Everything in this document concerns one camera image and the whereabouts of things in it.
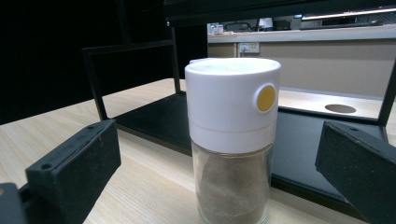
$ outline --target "black wall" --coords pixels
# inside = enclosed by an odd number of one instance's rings
[[[0,3],[0,124],[92,98],[81,49],[121,45],[117,2],[3,1]],[[163,1],[125,1],[132,42],[170,37]],[[204,26],[177,28],[180,74],[190,59],[207,55]],[[168,48],[94,56],[104,94],[171,77]]]

